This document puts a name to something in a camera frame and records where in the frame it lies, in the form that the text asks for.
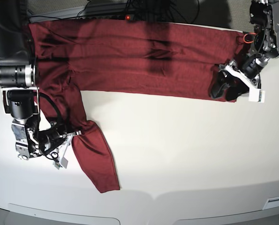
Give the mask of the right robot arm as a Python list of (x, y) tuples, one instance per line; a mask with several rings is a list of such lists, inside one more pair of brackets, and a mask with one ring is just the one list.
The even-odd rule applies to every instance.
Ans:
[(209, 100), (217, 67), (246, 52), (244, 34), (167, 22), (111, 19), (29, 24), (19, 0), (0, 0), (0, 87), (11, 114), (29, 120), (38, 86), (64, 123), (82, 131), (73, 150), (86, 173), (115, 175), (110, 148), (86, 119), (81, 91)]

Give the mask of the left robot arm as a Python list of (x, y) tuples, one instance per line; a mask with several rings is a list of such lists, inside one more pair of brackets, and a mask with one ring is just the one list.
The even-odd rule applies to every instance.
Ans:
[(250, 102), (264, 102), (260, 73), (270, 59), (279, 57), (279, 2), (251, 1), (250, 23), (254, 31), (244, 34), (243, 49), (232, 60), (218, 65), (211, 98), (234, 101), (246, 94)]

